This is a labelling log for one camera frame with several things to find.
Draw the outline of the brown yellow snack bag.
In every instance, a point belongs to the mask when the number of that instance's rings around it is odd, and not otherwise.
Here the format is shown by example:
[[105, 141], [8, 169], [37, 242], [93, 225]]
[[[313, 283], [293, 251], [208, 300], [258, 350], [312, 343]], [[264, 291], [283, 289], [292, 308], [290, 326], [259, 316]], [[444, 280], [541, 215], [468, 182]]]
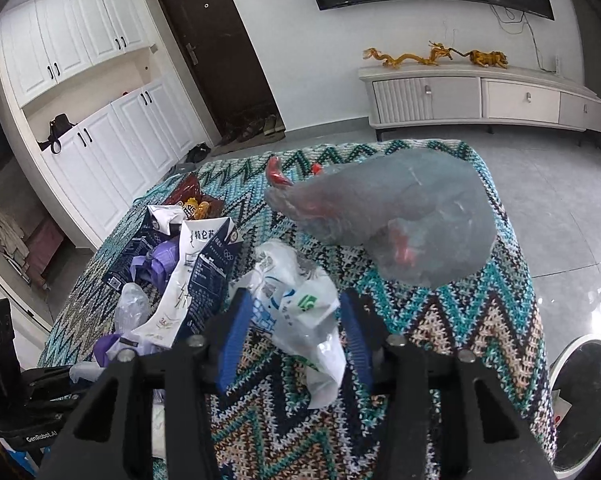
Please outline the brown yellow snack bag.
[[196, 174], [187, 174], [163, 201], [163, 205], [180, 206], [188, 220], [204, 220], [220, 218], [224, 202], [204, 193]]

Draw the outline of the white shoe cabinet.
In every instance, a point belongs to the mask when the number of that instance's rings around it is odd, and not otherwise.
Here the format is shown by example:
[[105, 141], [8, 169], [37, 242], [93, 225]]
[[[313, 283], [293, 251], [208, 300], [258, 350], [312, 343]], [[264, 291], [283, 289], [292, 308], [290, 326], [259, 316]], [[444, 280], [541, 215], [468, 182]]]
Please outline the white shoe cabinet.
[[[2, 11], [0, 110], [40, 200], [92, 248], [208, 138], [146, 0], [25, 0]], [[75, 127], [60, 154], [42, 152], [59, 114]]]

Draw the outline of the purple plastic wrapper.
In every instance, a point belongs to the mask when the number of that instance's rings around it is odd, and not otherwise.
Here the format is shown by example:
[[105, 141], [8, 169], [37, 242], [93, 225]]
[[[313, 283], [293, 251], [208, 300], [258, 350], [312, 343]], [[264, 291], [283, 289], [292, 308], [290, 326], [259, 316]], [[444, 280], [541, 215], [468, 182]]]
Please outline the purple plastic wrapper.
[[[175, 237], [161, 240], [155, 247], [144, 238], [131, 240], [110, 268], [105, 272], [102, 281], [119, 297], [122, 287], [127, 283], [136, 283], [143, 290], [144, 285], [151, 285], [159, 295], [163, 295], [169, 278], [176, 267], [179, 257], [178, 240]], [[107, 351], [116, 344], [121, 336], [131, 333], [113, 333], [102, 336], [93, 348], [93, 355], [100, 367], [105, 367], [110, 358]]]

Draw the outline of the white round trash bin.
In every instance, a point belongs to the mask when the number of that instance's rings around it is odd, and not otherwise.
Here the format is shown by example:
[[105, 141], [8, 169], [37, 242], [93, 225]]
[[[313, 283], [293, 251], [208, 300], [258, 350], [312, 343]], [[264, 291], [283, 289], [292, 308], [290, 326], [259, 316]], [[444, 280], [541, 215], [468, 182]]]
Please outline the white round trash bin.
[[558, 479], [574, 479], [601, 447], [601, 337], [571, 342], [550, 367]]

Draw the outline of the white TV cabinet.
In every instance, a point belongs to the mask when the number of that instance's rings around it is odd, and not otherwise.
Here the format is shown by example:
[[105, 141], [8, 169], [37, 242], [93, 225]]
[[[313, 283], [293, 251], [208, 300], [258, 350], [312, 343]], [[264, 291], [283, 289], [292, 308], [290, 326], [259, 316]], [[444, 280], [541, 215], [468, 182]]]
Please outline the white TV cabinet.
[[381, 66], [359, 70], [376, 130], [498, 125], [601, 133], [601, 99], [587, 87], [539, 70]]

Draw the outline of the grey translucent plastic bag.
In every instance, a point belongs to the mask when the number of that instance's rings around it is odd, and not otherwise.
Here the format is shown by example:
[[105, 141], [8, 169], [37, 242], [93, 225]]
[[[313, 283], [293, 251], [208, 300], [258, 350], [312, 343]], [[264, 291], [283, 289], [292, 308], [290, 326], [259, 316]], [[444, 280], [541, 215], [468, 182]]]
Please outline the grey translucent plastic bag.
[[497, 236], [469, 162], [426, 148], [374, 155], [287, 178], [267, 162], [266, 202], [324, 245], [360, 246], [385, 280], [438, 288], [487, 262]]

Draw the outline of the shoes on doormat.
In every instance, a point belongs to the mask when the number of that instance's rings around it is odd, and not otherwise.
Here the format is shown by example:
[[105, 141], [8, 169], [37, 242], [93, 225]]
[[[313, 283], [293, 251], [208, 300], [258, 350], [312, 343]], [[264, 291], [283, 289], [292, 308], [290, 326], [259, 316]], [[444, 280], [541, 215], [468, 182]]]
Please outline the shoes on doormat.
[[220, 145], [228, 145], [234, 141], [243, 143], [259, 134], [272, 136], [285, 131], [285, 125], [279, 114], [247, 114], [234, 117], [226, 122], [226, 130], [221, 136]]

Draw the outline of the black shoes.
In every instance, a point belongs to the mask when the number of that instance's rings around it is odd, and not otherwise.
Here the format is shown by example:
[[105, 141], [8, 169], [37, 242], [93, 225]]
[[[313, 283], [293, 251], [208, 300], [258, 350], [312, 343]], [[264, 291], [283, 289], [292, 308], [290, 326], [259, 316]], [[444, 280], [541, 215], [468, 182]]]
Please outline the black shoes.
[[188, 151], [188, 154], [186, 154], [186, 162], [188, 164], [198, 164], [199, 162], [202, 162], [211, 152], [212, 149], [209, 148], [205, 142], [197, 144], [194, 146], [194, 148], [191, 148]]

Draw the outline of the dark brown entrance door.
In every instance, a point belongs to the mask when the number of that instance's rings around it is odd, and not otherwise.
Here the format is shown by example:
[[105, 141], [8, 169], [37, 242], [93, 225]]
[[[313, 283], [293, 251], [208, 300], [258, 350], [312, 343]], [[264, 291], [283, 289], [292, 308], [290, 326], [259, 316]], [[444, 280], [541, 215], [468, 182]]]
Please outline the dark brown entrance door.
[[280, 114], [233, 0], [158, 0], [221, 136], [247, 114]]

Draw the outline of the black handbag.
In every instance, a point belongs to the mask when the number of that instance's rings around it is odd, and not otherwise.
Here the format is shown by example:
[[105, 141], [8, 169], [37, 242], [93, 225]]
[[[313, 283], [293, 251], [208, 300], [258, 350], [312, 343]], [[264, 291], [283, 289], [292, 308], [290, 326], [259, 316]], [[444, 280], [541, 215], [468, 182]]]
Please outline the black handbag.
[[49, 136], [44, 142], [39, 142], [40, 151], [49, 150], [53, 155], [60, 154], [62, 151], [61, 137], [68, 133], [75, 124], [71, 122], [66, 114], [59, 114], [50, 121]]

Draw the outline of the golden dragon figurine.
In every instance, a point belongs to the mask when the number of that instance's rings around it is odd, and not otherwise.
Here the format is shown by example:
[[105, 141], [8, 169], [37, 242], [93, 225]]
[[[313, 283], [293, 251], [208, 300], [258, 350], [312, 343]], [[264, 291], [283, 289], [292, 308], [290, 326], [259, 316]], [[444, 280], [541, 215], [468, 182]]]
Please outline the golden dragon figurine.
[[451, 49], [445, 47], [440, 42], [430, 41], [429, 55], [426, 58], [414, 53], [405, 52], [398, 55], [396, 58], [390, 54], [383, 53], [375, 48], [367, 48], [362, 52], [363, 60], [374, 58], [375, 61], [381, 62], [381, 65], [389, 68], [399, 68], [404, 61], [413, 61], [419, 65], [437, 66], [441, 58], [449, 58], [451, 60]]

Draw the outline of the white printed plastic bag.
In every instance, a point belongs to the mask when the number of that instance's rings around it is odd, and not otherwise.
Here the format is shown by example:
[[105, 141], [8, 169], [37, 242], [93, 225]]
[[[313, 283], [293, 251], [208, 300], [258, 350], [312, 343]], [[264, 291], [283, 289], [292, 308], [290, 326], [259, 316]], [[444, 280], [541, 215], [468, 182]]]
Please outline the white printed plastic bag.
[[257, 246], [254, 255], [253, 269], [229, 292], [250, 292], [253, 326], [276, 348], [302, 360], [309, 408], [326, 408], [336, 400], [346, 370], [337, 288], [322, 266], [277, 238]]

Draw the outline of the golden tiger figurine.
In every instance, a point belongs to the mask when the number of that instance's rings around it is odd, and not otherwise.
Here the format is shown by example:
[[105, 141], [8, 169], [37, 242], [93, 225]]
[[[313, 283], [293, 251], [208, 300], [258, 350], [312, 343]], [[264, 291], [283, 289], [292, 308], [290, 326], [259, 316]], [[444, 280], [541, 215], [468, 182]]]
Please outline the golden tiger figurine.
[[468, 58], [471, 64], [479, 67], [500, 67], [505, 70], [509, 67], [509, 60], [501, 51], [483, 52], [480, 50], [469, 50], [461, 52], [455, 49], [451, 49], [451, 51], [461, 55], [462, 58]]

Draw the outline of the dark blue milk carton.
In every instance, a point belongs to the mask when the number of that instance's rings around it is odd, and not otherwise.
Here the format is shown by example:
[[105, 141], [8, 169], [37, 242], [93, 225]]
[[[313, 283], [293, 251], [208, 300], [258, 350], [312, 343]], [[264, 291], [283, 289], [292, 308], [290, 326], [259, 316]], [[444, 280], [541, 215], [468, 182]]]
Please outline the dark blue milk carton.
[[242, 252], [238, 227], [229, 217], [188, 220], [178, 205], [150, 205], [131, 240], [144, 238], [155, 247], [172, 237], [178, 240], [179, 257], [166, 289], [159, 295], [151, 285], [143, 286], [152, 315], [121, 340], [167, 349], [180, 339], [203, 333], [220, 311]]

